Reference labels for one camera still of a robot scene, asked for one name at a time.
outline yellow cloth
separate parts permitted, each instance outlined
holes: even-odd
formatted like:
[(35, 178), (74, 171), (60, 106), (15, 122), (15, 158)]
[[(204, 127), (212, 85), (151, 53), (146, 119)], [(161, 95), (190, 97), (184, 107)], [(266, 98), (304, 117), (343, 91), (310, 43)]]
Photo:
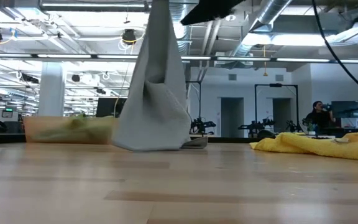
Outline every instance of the yellow cloth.
[(305, 153), (344, 159), (358, 159), (358, 133), (342, 139), (311, 139), (290, 133), (281, 133), (276, 139), (251, 143), (251, 148), (267, 152)]
[(32, 136), (32, 142), (111, 144), (114, 117), (75, 117), (57, 127), (40, 131)]

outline door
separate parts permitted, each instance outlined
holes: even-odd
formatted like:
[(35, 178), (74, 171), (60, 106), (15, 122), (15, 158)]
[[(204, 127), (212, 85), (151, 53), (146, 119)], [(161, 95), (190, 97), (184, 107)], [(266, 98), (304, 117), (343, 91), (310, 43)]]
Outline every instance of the door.
[(280, 133), (287, 128), (287, 121), (291, 120), (291, 99), (290, 98), (274, 98), (273, 99), (273, 120), (274, 132)]
[(244, 124), (244, 99), (221, 98), (221, 137), (243, 138), (244, 130), (238, 130)]

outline fabric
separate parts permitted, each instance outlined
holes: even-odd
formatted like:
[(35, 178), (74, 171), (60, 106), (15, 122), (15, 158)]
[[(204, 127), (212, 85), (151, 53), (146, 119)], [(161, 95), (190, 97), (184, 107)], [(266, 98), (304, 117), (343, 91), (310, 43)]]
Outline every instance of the fabric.
[[(30, 125), (42, 125), (45, 119), (48, 121), (48, 118), (34, 117), (31, 123), (25, 123), (25, 128), (27, 130)], [(31, 136), (27, 136), (28, 132), (26, 131), (27, 142), (71, 144), (110, 144), (111, 142), (111, 131), (115, 121), (112, 116), (90, 119), (84, 117), (68, 120), (57, 119), (57, 122), (59, 121), (60, 123), (54, 127), (44, 127), (39, 131), (32, 132)]]
[(179, 150), (190, 140), (190, 123), (169, 2), (154, 0), (112, 143), (132, 151)]
[(311, 139), (296, 134), (282, 133), (276, 139), (263, 139), (250, 144), (251, 148), (267, 152), (316, 154), (344, 159), (358, 159), (358, 133), (341, 139)]

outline computer monitor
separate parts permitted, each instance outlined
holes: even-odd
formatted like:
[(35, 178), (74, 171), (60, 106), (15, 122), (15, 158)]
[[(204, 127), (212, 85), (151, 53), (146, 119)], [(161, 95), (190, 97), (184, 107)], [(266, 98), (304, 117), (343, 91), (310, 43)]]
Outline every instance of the computer monitor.
[(358, 118), (358, 101), (332, 101), (334, 118)]
[[(118, 99), (116, 106), (116, 117), (118, 118), (121, 114), (121, 111), (124, 107), (124, 103), (127, 99), (120, 98)], [(98, 100), (98, 109), (96, 110), (96, 117), (104, 117), (104, 116), (113, 116), (114, 115), (114, 105), (116, 104), (117, 98), (99, 98)]]

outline table surface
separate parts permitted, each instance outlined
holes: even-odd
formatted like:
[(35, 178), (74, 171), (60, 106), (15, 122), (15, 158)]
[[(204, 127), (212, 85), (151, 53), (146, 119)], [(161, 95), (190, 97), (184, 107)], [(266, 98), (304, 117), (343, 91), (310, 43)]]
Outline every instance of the table surface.
[(247, 144), (0, 145), (0, 224), (358, 223), (358, 161)]

